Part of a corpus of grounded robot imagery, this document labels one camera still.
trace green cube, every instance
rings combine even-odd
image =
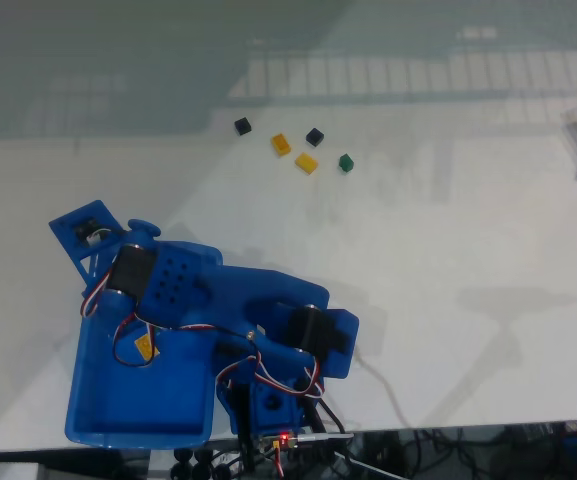
[[[339,158],[339,166],[344,172],[348,173],[355,166],[355,162],[353,162],[352,158],[345,153],[341,158]]]

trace white table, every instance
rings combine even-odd
[[[577,0],[48,5],[0,2],[0,450],[73,445],[97,198],[358,315],[349,429],[577,418]]]

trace blue 3d-printed part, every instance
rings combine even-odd
[[[78,443],[117,448],[194,447],[210,438],[215,377],[227,365],[253,354],[246,338],[263,355],[270,374],[297,388],[312,369],[313,356],[283,344],[296,309],[314,306],[332,319],[345,336],[343,347],[330,349],[321,363],[323,377],[345,378],[350,368],[359,321],[345,310],[328,310],[329,294],[318,285],[276,271],[224,266],[219,250],[188,242],[157,241],[159,229],[130,220],[125,231],[97,200],[50,222],[55,236],[86,283],[87,296],[109,271],[124,246],[153,252],[154,266],[143,295],[107,288],[97,309],[82,319],[66,436]],[[89,258],[85,269],[82,260]],[[210,324],[224,331],[157,329],[157,354],[145,368],[119,363],[112,343],[119,323],[131,312],[167,327]],[[135,343],[147,332],[135,322],[117,342],[118,357],[143,362]],[[250,435],[277,434],[303,427],[295,396],[254,380],[254,362],[229,377],[247,390]],[[217,387],[217,397],[241,430],[231,392]]]

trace yellow object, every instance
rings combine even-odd
[[[286,137],[284,137],[284,135],[282,133],[280,133],[279,135],[275,135],[274,137],[272,137],[272,146],[275,147],[275,150],[277,150],[277,153],[279,154],[279,156],[283,156],[287,153],[290,153],[290,145],[288,145],[288,142],[286,141]]]
[[[312,158],[310,155],[306,155],[305,153],[302,153],[301,155],[299,155],[297,157],[297,160],[295,160],[295,163],[297,164],[297,166],[299,168],[301,168],[308,175],[310,175],[312,172],[314,172],[315,169],[317,168],[317,166],[319,166],[319,164],[317,163],[317,160]]]
[[[135,345],[137,346],[139,353],[141,353],[141,356],[144,357],[144,360],[150,360],[150,352],[152,351],[152,346],[150,345],[150,336],[147,333],[142,335],[137,340],[135,340]],[[159,350],[157,347],[155,347],[155,357],[157,355],[159,355]]]

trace black block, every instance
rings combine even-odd
[[[246,133],[252,131],[252,127],[250,126],[250,122],[246,117],[240,118],[235,122],[235,128],[237,129],[237,133],[239,135],[245,135]]]
[[[316,128],[313,128],[308,135],[306,135],[306,141],[313,147],[316,147],[324,139],[324,134],[321,133]]]

